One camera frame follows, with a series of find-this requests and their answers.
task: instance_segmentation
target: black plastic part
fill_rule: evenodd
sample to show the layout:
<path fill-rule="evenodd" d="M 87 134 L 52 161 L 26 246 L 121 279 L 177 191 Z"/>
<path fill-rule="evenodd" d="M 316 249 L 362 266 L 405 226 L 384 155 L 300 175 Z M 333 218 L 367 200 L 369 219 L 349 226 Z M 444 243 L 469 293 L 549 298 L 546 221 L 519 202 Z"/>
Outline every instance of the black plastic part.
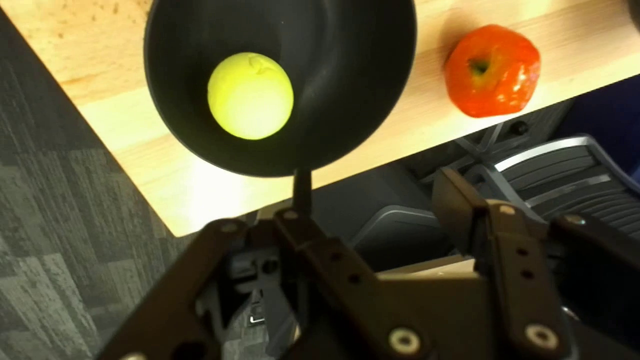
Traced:
<path fill-rule="evenodd" d="M 413 0 L 157 0 L 146 28 L 146 78 L 172 134 L 201 158 L 251 175 L 292 175 L 355 149 L 391 113 L 416 46 Z M 240 139 L 213 117 L 206 83 L 236 51 L 285 65 L 295 86 L 288 123 Z"/>
<path fill-rule="evenodd" d="M 443 168 L 434 180 L 434 214 L 463 253 L 474 253 L 476 228 L 487 200 L 458 171 Z"/>

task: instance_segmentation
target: gray fabric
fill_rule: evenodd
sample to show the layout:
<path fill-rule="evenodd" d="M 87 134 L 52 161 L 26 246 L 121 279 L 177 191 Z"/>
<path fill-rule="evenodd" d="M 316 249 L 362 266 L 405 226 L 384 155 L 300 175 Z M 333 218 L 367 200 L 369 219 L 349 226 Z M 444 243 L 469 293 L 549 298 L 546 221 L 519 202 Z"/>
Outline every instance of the gray fabric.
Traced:
<path fill-rule="evenodd" d="M 0 360 L 92 357 L 180 253 L 0 10 Z"/>

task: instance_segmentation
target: tennis ball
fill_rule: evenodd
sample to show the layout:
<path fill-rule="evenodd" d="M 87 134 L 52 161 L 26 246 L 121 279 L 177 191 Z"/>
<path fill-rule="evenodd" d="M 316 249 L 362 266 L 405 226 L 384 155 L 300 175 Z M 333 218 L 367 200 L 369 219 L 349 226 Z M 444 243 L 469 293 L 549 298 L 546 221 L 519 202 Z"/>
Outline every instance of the tennis ball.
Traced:
<path fill-rule="evenodd" d="M 223 60 L 208 79 L 206 98 L 216 122 L 245 139 L 276 134 L 295 107 L 295 87 L 282 65 L 257 51 Z"/>

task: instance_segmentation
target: wooden table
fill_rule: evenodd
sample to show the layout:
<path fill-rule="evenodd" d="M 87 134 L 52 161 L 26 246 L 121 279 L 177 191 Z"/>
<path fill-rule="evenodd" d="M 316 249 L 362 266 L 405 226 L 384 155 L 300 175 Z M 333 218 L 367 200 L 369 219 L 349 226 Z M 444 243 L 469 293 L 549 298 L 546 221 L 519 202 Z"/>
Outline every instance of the wooden table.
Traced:
<path fill-rule="evenodd" d="M 401 102 L 359 149 L 318 169 L 316 186 L 507 119 L 471 119 L 446 98 L 443 61 L 457 38 L 481 24 L 510 25 L 540 47 L 542 79 L 528 109 L 639 74 L 640 38 L 629 2 L 416 0 L 416 60 Z M 142 67 L 150 0 L 0 0 L 0 5 L 177 235 L 290 195 L 290 177 L 230 174 L 169 134 Z"/>

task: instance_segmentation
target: bolt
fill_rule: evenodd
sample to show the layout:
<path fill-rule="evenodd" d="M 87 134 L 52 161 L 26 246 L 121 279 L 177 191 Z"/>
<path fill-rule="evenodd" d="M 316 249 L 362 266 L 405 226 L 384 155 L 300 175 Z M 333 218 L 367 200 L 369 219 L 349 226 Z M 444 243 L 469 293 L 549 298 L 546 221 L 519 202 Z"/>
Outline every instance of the bolt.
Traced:
<path fill-rule="evenodd" d="M 501 206 L 499 210 L 501 210 L 501 214 L 507 214 L 507 215 L 514 215 L 517 214 L 514 206 Z"/>
<path fill-rule="evenodd" d="M 410 328 L 394 328 L 388 334 L 388 343 L 392 346 L 394 351 L 402 355 L 413 355 L 413 354 L 418 354 L 420 349 L 420 335 Z"/>
<path fill-rule="evenodd" d="M 123 355 L 121 360 L 146 360 L 146 355 L 140 351 L 132 351 L 132 354 Z"/>
<path fill-rule="evenodd" d="M 296 218 L 298 218 L 298 212 L 296 212 L 296 210 L 286 210 L 286 212 L 285 212 L 285 218 L 286 218 L 286 219 L 296 219 Z"/>
<path fill-rule="evenodd" d="M 225 234 L 238 232 L 238 223 L 226 221 L 226 223 L 221 226 L 221 232 L 225 232 Z"/>
<path fill-rule="evenodd" d="M 524 334 L 536 347 L 556 349 L 560 346 L 556 332 L 542 324 L 526 325 Z"/>
<path fill-rule="evenodd" d="M 570 309 L 568 305 L 563 305 L 563 312 L 568 313 L 573 320 L 581 322 L 581 316 L 577 316 L 577 312 Z"/>
<path fill-rule="evenodd" d="M 587 223 L 587 219 L 582 215 L 574 215 L 574 214 L 564 215 L 564 219 L 568 219 L 570 223 L 577 223 L 577 226 Z"/>

